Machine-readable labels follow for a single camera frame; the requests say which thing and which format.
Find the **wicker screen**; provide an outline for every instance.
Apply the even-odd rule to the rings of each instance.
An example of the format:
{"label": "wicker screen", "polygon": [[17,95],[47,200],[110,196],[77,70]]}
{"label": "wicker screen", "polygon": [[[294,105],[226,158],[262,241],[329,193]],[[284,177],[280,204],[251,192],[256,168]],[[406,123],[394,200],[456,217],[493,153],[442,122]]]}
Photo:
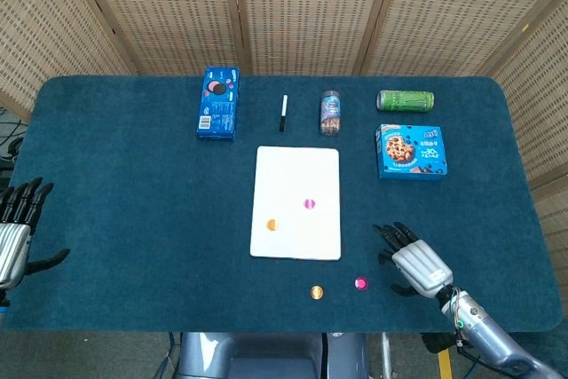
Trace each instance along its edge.
{"label": "wicker screen", "polygon": [[374,0],[245,0],[258,74],[350,74]]}
{"label": "wicker screen", "polygon": [[568,313],[568,188],[536,203]]}
{"label": "wicker screen", "polygon": [[493,78],[507,95],[529,179],[568,163],[568,0]]}
{"label": "wicker screen", "polygon": [[470,75],[537,0],[391,0],[363,72]]}
{"label": "wicker screen", "polygon": [[227,0],[99,1],[142,73],[201,75],[236,63]]}
{"label": "wicker screen", "polygon": [[0,10],[0,91],[23,112],[52,76],[129,72],[85,0],[0,0]]}

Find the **round token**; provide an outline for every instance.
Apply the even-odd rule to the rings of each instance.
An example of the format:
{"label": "round token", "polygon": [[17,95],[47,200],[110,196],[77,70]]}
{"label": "round token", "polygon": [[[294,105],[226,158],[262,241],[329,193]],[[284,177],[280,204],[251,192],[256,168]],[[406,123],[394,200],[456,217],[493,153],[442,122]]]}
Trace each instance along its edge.
{"label": "round token", "polygon": [[323,287],[313,286],[310,291],[310,295],[312,295],[312,299],[315,299],[316,301],[321,299],[323,297]]}
{"label": "round token", "polygon": [[316,207],[316,202],[312,199],[305,199],[304,200],[304,207],[306,209],[313,209]]}
{"label": "round token", "polygon": [[268,228],[270,231],[276,231],[278,229],[278,224],[276,223],[276,219],[270,219],[266,223],[266,228]]}
{"label": "round token", "polygon": [[355,279],[355,287],[357,290],[367,290],[369,282],[365,277],[358,277]]}

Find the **white board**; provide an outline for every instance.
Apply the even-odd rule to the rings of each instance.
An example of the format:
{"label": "white board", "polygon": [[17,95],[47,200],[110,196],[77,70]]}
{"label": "white board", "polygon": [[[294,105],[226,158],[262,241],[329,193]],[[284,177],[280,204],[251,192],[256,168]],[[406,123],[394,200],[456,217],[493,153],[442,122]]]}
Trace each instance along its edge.
{"label": "white board", "polygon": [[337,150],[257,149],[250,255],[317,260],[341,257]]}

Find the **can lid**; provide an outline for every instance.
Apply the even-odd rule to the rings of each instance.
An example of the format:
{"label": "can lid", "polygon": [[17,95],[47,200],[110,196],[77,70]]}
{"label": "can lid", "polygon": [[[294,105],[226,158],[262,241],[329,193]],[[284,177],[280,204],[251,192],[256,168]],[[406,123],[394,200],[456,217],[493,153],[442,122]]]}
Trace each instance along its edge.
{"label": "can lid", "polygon": [[322,97],[322,98],[325,98],[325,97],[331,97],[331,96],[334,96],[334,95],[339,98],[339,91],[330,89],[330,90],[328,90],[328,91],[323,92],[323,93],[321,94],[321,97]]}
{"label": "can lid", "polygon": [[379,93],[376,94],[376,108],[378,110],[382,110],[383,109],[383,105],[384,105],[384,91],[379,91]]}

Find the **robot finger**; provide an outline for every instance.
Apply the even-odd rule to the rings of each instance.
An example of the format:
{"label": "robot finger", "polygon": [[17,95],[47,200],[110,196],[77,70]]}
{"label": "robot finger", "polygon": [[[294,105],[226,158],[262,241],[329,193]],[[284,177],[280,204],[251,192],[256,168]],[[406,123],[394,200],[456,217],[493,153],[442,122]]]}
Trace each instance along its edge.
{"label": "robot finger", "polygon": [[43,186],[37,193],[35,193],[34,198],[29,205],[29,210],[23,223],[29,225],[31,228],[30,234],[33,234],[36,231],[39,216],[42,214],[43,202],[52,189],[53,183],[51,182]]}
{"label": "robot finger", "polygon": [[14,187],[9,186],[5,190],[3,190],[2,193],[0,194],[0,217],[2,217],[2,215],[4,214],[4,209],[6,208],[6,203],[8,202],[8,199],[12,195],[13,191],[14,191]]}
{"label": "robot finger", "polygon": [[24,222],[26,218],[26,214],[29,210],[29,205],[34,198],[34,193],[36,192],[37,187],[42,183],[42,177],[37,177],[32,182],[26,186],[26,189],[21,195],[20,201],[18,206],[16,207],[16,211],[14,213],[13,222],[16,224],[20,224]]}
{"label": "robot finger", "polygon": [[373,228],[375,229],[375,231],[378,232],[378,234],[381,237],[384,238],[384,240],[387,242],[390,248],[393,249],[395,252],[403,248],[404,245],[400,241],[398,241],[393,235],[391,235],[391,233],[386,232],[384,228],[381,228],[379,225],[375,224],[373,224]]}
{"label": "robot finger", "polygon": [[44,259],[43,261],[28,262],[28,264],[26,265],[26,271],[24,273],[26,275],[32,275],[36,272],[49,270],[50,268],[61,264],[70,252],[71,250],[69,249],[63,249],[59,251],[54,257],[51,257],[49,259]]}
{"label": "robot finger", "polygon": [[395,239],[400,241],[403,248],[405,246],[409,245],[410,243],[412,243],[410,241],[410,239],[408,239],[408,237],[406,237],[403,233],[401,233],[399,230],[397,230],[394,226],[385,225],[383,227],[383,230],[385,230],[387,233],[391,233],[394,236]]}
{"label": "robot finger", "polygon": [[393,292],[398,293],[401,296],[404,297],[409,297],[409,296],[414,296],[414,295],[418,295],[418,291],[413,288],[412,286],[408,286],[406,288],[400,286],[399,284],[391,284],[390,288],[392,289]]}
{"label": "robot finger", "polygon": [[379,264],[383,265],[386,262],[392,262],[394,264],[394,261],[392,260],[392,255],[394,254],[390,250],[383,250],[379,252]]}
{"label": "robot finger", "polygon": [[418,236],[414,234],[412,230],[402,222],[395,222],[394,226],[396,226],[400,230],[400,232],[403,233],[412,243],[418,241]]}
{"label": "robot finger", "polygon": [[2,219],[0,219],[0,221],[5,223],[12,221],[12,219],[14,218],[14,213],[16,212],[16,208],[18,207],[18,203],[20,203],[21,195],[24,193],[24,190],[26,190],[27,186],[28,184],[24,183],[16,188],[12,194],[10,194],[10,197],[8,197],[6,207],[2,214]]}

